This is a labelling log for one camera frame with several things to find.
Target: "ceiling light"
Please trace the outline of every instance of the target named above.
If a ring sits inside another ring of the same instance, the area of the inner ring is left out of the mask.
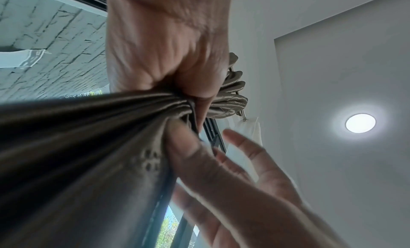
[[[346,122],[347,130],[353,133],[365,133],[373,129],[376,119],[368,114],[357,114],[349,118]]]

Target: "skin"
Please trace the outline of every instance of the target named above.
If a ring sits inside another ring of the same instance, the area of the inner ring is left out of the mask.
[[[249,157],[258,182],[222,152],[210,155],[182,122],[167,128],[171,166],[188,190],[178,185],[173,201],[212,248],[346,247],[262,147],[232,130],[223,135]]]
[[[174,87],[199,127],[228,70],[231,0],[107,0],[111,92]]]

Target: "curtain fold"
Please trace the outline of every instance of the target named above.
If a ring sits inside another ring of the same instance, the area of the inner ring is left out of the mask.
[[[246,103],[223,91],[208,117]],[[197,132],[194,102],[168,90],[0,106],[0,247],[154,247],[175,118]]]

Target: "hand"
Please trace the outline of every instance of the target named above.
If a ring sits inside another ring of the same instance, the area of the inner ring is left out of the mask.
[[[201,127],[228,71],[231,0],[107,0],[112,92],[173,86],[196,102]]]
[[[217,151],[208,154],[179,121],[171,121],[167,151],[190,194],[177,186],[173,200],[213,248],[339,247],[338,240],[310,220],[290,179],[256,143],[232,131],[224,139],[251,160],[259,181]]]

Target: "fabric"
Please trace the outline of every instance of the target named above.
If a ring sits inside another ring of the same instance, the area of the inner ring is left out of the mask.
[[[245,107],[227,92],[209,117]],[[0,106],[0,247],[154,247],[175,184],[164,129],[197,131],[193,110],[168,90]]]

